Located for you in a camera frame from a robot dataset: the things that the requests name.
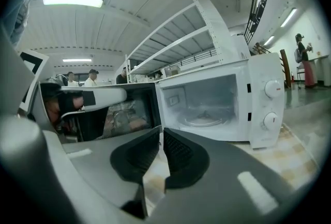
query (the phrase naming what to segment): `metal shelving unit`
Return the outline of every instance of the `metal shelving unit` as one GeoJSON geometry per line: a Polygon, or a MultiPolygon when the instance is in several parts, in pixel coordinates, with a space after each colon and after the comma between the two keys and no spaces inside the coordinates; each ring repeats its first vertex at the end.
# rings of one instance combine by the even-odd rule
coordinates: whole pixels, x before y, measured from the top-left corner
{"type": "Polygon", "coordinates": [[[193,0],[152,33],[129,55],[130,59],[143,61],[128,75],[147,75],[183,59],[215,49],[220,63],[238,60],[236,48],[221,15],[210,0],[193,0]]]}

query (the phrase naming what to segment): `backpack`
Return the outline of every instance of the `backpack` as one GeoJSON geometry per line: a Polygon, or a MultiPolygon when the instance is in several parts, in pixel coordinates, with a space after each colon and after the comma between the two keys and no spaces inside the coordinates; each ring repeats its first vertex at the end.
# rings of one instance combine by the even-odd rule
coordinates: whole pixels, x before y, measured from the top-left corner
{"type": "Polygon", "coordinates": [[[302,62],[302,54],[300,53],[299,48],[294,51],[294,58],[297,63],[302,62]]]}

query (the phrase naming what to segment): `staircase railing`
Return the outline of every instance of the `staircase railing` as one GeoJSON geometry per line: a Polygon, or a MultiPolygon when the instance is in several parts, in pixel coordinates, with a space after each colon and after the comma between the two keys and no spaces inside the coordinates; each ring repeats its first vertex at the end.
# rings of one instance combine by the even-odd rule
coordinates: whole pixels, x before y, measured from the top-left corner
{"type": "Polygon", "coordinates": [[[246,43],[249,44],[260,23],[267,0],[252,0],[247,27],[244,33],[246,43]]]}
{"type": "MultiPolygon", "coordinates": [[[[253,47],[253,50],[256,51],[257,54],[259,54],[259,55],[272,53],[268,49],[260,46],[259,43],[255,44],[255,46],[253,47]]],[[[288,58],[286,56],[286,52],[285,52],[284,49],[280,50],[280,55],[281,55],[281,57],[279,58],[280,59],[280,65],[282,67],[283,73],[285,74],[284,83],[287,86],[287,88],[291,88],[292,87],[292,80],[291,80],[290,67],[289,67],[288,58]]]]}

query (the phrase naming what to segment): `ceiling light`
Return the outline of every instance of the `ceiling light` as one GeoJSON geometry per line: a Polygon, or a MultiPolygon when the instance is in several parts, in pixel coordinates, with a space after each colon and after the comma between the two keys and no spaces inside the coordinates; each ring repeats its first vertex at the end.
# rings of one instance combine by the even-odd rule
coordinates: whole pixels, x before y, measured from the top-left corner
{"type": "Polygon", "coordinates": [[[86,5],[100,8],[103,0],[42,0],[45,5],[54,4],[75,4],[75,5],[86,5]]]}
{"type": "Polygon", "coordinates": [[[258,6],[259,6],[259,3],[260,3],[260,0],[258,0],[258,3],[257,3],[257,8],[258,8],[258,6]]]}
{"type": "Polygon", "coordinates": [[[63,59],[63,62],[91,62],[92,59],[90,58],[69,58],[63,59]]]}
{"type": "Polygon", "coordinates": [[[288,23],[290,18],[294,15],[295,12],[296,12],[296,9],[294,8],[280,27],[284,27],[288,23]]]}
{"type": "Polygon", "coordinates": [[[270,36],[270,38],[267,40],[266,43],[264,43],[264,45],[268,44],[273,38],[274,38],[274,36],[270,36]]]}

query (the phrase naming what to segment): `microwave control knob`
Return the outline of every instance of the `microwave control knob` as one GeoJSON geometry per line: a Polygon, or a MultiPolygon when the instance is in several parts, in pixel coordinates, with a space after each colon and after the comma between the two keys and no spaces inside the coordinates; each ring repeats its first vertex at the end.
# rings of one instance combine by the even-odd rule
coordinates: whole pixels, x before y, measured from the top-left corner
{"type": "Polygon", "coordinates": [[[278,81],[268,81],[264,90],[265,94],[270,98],[276,98],[281,95],[281,86],[278,81]]]}
{"type": "Polygon", "coordinates": [[[268,113],[264,120],[263,120],[263,123],[265,125],[265,127],[268,129],[268,130],[276,130],[279,128],[279,117],[277,114],[275,113],[268,113]]]}

